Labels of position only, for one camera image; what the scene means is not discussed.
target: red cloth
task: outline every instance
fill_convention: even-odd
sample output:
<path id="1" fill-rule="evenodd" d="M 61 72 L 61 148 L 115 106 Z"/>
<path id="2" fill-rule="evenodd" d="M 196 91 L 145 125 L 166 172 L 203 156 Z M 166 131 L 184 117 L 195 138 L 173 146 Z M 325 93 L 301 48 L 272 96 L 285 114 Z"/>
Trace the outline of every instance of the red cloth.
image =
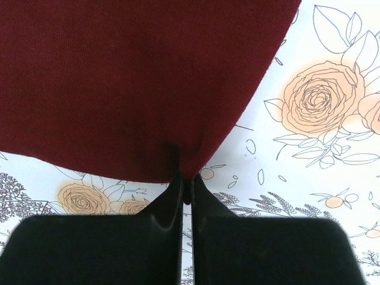
<path id="1" fill-rule="evenodd" d="M 0 2 L 0 151 L 111 178 L 198 173 L 300 0 Z"/>

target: printed surface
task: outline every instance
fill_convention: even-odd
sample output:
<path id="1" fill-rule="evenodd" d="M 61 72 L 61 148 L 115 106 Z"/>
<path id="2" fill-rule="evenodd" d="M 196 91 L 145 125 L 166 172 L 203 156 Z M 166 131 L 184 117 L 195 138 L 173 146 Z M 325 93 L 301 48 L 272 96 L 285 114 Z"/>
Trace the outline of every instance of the printed surface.
<path id="1" fill-rule="evenodd" d="M 240 217 L 338 223 L 370 285 L 380 285 L 379 12 L 376 0 L 303 1 L 254 98 L 200 171 Z M 0 245 L 26 217 L 136 214 L 166 187 L 0 153 Z M 189 206 L 182 252 L 190 285 Z"/>

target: leaf drawing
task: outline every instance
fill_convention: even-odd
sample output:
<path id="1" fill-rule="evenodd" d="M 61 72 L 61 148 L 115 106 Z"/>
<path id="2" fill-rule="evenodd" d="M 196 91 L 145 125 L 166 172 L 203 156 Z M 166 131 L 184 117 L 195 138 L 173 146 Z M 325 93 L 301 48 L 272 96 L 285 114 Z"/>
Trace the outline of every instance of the leaf drawing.
<path id="1" fill-rule="evenodd" d="M 300 144 L 298 145 L 298 147 L 302 147 L 302 148 L 312 147 L 312 146 L 315 145 L 317 142 L 318 142 L 318 139 L 317 139 L 317 138 L 308 138 L 307 140 L 302 141 L 302 143 L 300 143 Z"/>
<path id="2" fill-rule="evenodd" d="M 257 180 L 260 185 L 264 184 L 264 171 L 263 169 L 260 169 L 259 172 L 257 173 Z"/>
<path id="3" fill-rule="evenodd" d="M 374 206 L 376 209 L 380 210 L 380 206 L 376 203 L 372 203 L 372 206 Z"/>
<path id="4" fill-rule="evenodd" d="M 331 152 L 337 156 L 342 154 L 342 147 L 338 144 L 333 144 L 330 148 Z"/>
<path id="5" fill-rule="evenodd" d="M 294 17 L 294 19 L 293 19 L 291 25 L 293 25 L 293 24 L 297 21 L 297 19 L 298 19 L 298 14 L 299 14 L 299 9 L 297 10 L 296 15 L 295 15 L 295 17 Z"/>
<path id="6" fill-rule="evenodd" d="M 350 132 L 347 132 L 344 128 L 340 128 L 338 132 L 343 135 L 350 135 Z"/>
<path id="7" fill-rule="evenodd" d="M 350 165 L 368 164 L 380 159 L 376 154 L 371 153 L 358 153 L 352 154 L 342 159 L 342 162 Z"/>
<path id="8" fill-rule="evenodd" d="M 61 214 L 61 215 L 64 215 L 66 214 L 66 211 L 65 209 L 63 208 L 62 206 L 62 203 L 60 202 L 56 202 L 56 201 L 53 201 L 53 202 L 50 202 L 49 205 L 58 213 L 58 214 Z"/>
<path id="9" fill-rule="evenodd" d="M 309 204 L 305 204 L 304 206 L 305 208 L 296 208 L 296 210 L 308 216 L 309 218 L 318 218 L 318 215 L 321 214 L 321 211 L 314 206 L 311 206 Z"/>
<path id="10" fill-rule="evenodd" d="M 355 64 L 360 71 L 367 70 L 375 61 L 379 52 L 378 42 L 371 31 L 367 31 L 349 49 L 341 59 L 341 64 L 354 69 Z"/>
<path id="11" fill-rule="evenodd" d="M 251 154 L 255 154 L 256 153 L 256 145 L 255 145 L 255 142 L 252 141 L 252 140 L 246 140 L 245 148 Z"/>
<path id="12" fill-rule="evenodd" d="M 283 109 L 284 102 L 281 99 L 271 99 L 264 101 L 264 104 L 272 119 L 276 122 L 281 122 L 281 111 Z"/>
<path id="13" fill-rule="evenodd" d="M 334 217 L 330 214 L 330 212 L 324 211 L 324 212 L 323 212 L 323 216 L 325 217 L 325 219 L 329 219 L 329 220 L 334 221 L 334 222 L 336 222 L 337 224 L 339 224 L 339 221 L 338 221 L 336 218 L 334 218 Z"/>
<path id="14" fill-rule="evenodd" d="M 346 206 L 346 207 L 349 207 L 349 209 L 352 209 L 352 206 L 350 203 L 346 202 L 346 201 L 343 201 L 343 204 Z"/>
<path id="15" fill-rule="evenodd" d="M 66 168 L 63 168 L 63 167 L 59 167 L 59 166 L 55 166 L 55 168 L 57 168 L 63 175 L 73 179 L 73 180 L 82 180 L 82 178 L 84 177 L 84 175 L 81 175 L 79 172 L 75 172 L 73 170 L 69 170 L 69 169 L 66 169 Z"/>
<path id="16" fill-rule="evenodd" d="M 270 195 L 272 195 L 282 206 L 283 210 L 288 214 L 296 214 L 297 212 L 293 209 L 293 207 L 283 198 L 278 196 L 275 193 L 268 192 Z"/>
<path id="17" fill-rule="evenodd" d="M 214 193 L 214 196 L 223 204 L 227 202 L 227 204 L 230 205 L 230 204 L 235 204 L 239 202 L 239 199 L 237 199 L 234 195 L 227 194 L 224 192 Z"/>
<path id="18" fill-rule="evenodd" d="M 313 193 L 313 194 L 310 194 L 310 195 L 320 196 L 320 197 L 331 197 L 332 196 L 331 194 L 327 194 L 327 193 Z"/>
<path id="19" fill-rule="evenodd" d="M 349 145 L 345 145 L 344 147 L 342 147 L 342 154 L 348 152 L 348 150 L 349 150 L 350 148 L 351 148 L 351 147 L 350 147 Z"/>
<path id="20" fill-rule="evenodd" d="M 272 206 L 272 205 L 274 205 L 276 203 L 276 201 L 274 201 L 273 199 L 271 199 L 271 198 L 269 198 L 269 197 L 267 197 L 265 195 L 260 195 L 260 197 L 261 197 L 261 199 L 252 199 L 251 198 L 249 200 L 251 200 L 253 202 L 256 202 L 256 203 L 259 203 L 261 205 L 270 205 L 270 206 Z"/>
<path id="21" fill-rule="evenodd" d="M 341 132 L 339 131 L 335 137 L 336 137 L 336 138 L 345 138 L 345 137 L 348 137 L 349 135 L 350 135 L 349 132 L 347 132 L 347 134 L 343 134 L 343 133 L 341 133 Z"/>
<path id="22" fill-rule="evenodd" d="M 317 203 L 322 202 L 322 201 L 326 201 L 327 199 L 328 199 L 328 198 L 326 198 L 326 197 L 325 197 L 325 198 L 322 198 L 322 199 L 319 199 Z"/>
<path id="23" fill-rule="evenodd" d="M 226 164 L 220 164 L 220 165 L 210 166 L 210 168 L 215 169 L 215 168 L 222 168 L 222 167 L 225 167 L 225 166 L 226 166 Z"/>
<path id="24" fill-rule="evenodd" d="M 115 202 L 120 200 L 124 189 L 125 186 L 123 184 L 116 184 L 105 189 L 103 193 L 108 197 L 109 201 Z"/>
<path id="25" fill-rule="evenodd" d="M 328 144 L 330 141 L 332 141 L 335 136 L 338 134 L 338 127 L 335 127 L 324 134 L 320 135 L 318 139 L 323 143 L 323 144 Z"/>
<path id="26" fill-rule="evenodd" d="M 311 148 L 302 150 L 299 153 L 296 153 L 295 155 L 293 155 L 293 157 L 297 159 L 314 159 L 316 157 L 321 156 L 323 152 L 324 152 L 324 149 L 320 147 L 311 147 Z"/>
<path id="27" fill-rule="evenodd" d="M 277 208 L 277 207 L 274 207 L 274 206 L 271 206 L 271 205 L 261 205 L 261 204 L 257 204 L 256 207 L 268 212 L 268 213 L 271 213 L 271 214 L 275 214 L 275 213 L 280 213 L 281 212 L 281 209 Z"/>
<path id="28" fill-rule="evenodd" d="M 279 64 L 279 65 L 281 65 L 281 66 L 283 66 L 284 64 L 282 63 L 282 61 L 281 60 L 279 60 L 277 57 L 275 57 L 274 58 L 275 59 L 275 61 Z"/>
<path id="29" fill-rule="evenodd" d="M 193 266 L 187 267 L 183 270 L 181 285 L 194 285 L 194 270 Z"/>
<path id="30" fill-rule="evenodd" d="M 367 96 L 380 92 L 380 66 L 366 74 L 364 84 Z"/>
<path id="31" fill-rule="evenodd" d="M 102 190 L 104 187 L 103 179 L 100 176 L 92 174 L 85 174 L 82 178 L 82 183 L 85 186 L 98 190 Z"/>
<path id="32" fill-rule="evenodd" d="M 343 53 L 349 45 L 346 28 L 350 17 L 334 8 L 315 6 L 313 23 L 316 35 L 322 45 L 332 53 Z"/>
<path id="33" fill-rule="evenodd" d="M 363 132 L 361 134 L 353 134 L 346 138 L 347 141 L 364 141 L 367 138 L 370 138 L 375 133 L 373 131 Z"/>
<path id="34" fill-rule="evenodd" d="M 343 195 L 343 194 L 347 193 L 349 190 L 350 190 L 350 188 L 347 188 L 347 189 L 341 191 L 340 193 L 338 193 L 336 196 Z"/>
<path id="35" fill-rule="evenodd" d="M 321 169 L 329 168 L 335 164 L 335 160 L 332 156 L 325 156 L 319 161 Z"/>
<path id="36" fill-rule="evenodd" d="M 362 30 L 362 19 L 354 13 L 346 28 L 346 39 L 352 43 Z"/>
<path id="37" fill-rule="evenodd" d="M 279 143 L 288 144 L 288 145 L 300 145 L 302 142 L 307 140 L 308 137 L 305 135 L 292 134 L 292 135 L 284 135 L 279 138 L 274 138 L 274 141 L 278 141 Z"/>
<path id="38" fill-rule="evenodd" d="M 280 178 L 280 180 L 286 182 L 286 179 L 284 178 L 284 176 L 279 175 L 278 178 Z"/>
<path id="39" fill-rule="evenodd" d="M 234 187 L 236 185 L 236 181 L 233 181 L 231 183 L 228 184 L 227 188 L 228 189 L 231 189 L 232 187 Z"/>
<path id="40" fill-rule="evenodd" d="M 239 217 L 250 218 L 250 217 L 261 216 L 261 213 L 258 210 L 253 210 L 251 208 L 246 208 L 246 207 L 230 208 L 230 211 L 233 211 Z"/>

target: peach rose illustration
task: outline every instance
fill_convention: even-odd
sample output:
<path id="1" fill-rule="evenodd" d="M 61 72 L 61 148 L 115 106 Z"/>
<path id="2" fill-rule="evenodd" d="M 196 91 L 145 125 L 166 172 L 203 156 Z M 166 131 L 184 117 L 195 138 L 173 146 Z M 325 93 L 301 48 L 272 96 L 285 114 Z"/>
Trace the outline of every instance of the peach rose illustration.
<path id="1" fill-rule="evenodd" d="M 330 61 L 316 64 L 285 88 L 281 121 L 289 131 L 318 138 L 340 127 L 364 95 L 364 79 L 357 65 L 351 70 Z"/>
<path id="2" fill-rule="evenodd" d="M 380 135 L 380 94 L 371 94 L 359 102 L 359 114 L 367 128 Z"/>
<path id="3" fill-rule="evenodd" d="M 63 187 L 58 200 L 68 214 L 104 215 L 111 211 L 110 201 L 103 192 L 84 185 Z"/>
<path id="4" fill-rule="evenodd" d="M 144 199 L 143 201 L 137 200 L 126 200 L 121 205 L 119 214 L 123 215 L 134 215 L 142 211 L 146 206 L 149 205 L 149 201 Z"/>

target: orange fruit illustration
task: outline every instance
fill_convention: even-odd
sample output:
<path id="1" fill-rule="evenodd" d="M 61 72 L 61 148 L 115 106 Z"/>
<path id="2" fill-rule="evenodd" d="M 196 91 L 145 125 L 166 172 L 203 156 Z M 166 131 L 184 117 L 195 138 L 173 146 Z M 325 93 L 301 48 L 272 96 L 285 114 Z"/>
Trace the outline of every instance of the orange fruit illustration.
<path id="1" fill-rule="evenodd" d="M 368 232 L 366 232 L 366 236 L 371 239 L 380 238 L 380 230 L 369 230 Z"/>
<path id="2" fill-rule="evenodd" d="M 343 205 L 343 199 L 340 197 L 330 197 L 326 200 L 325 204 L 328 208 L 335 209 Z"/>

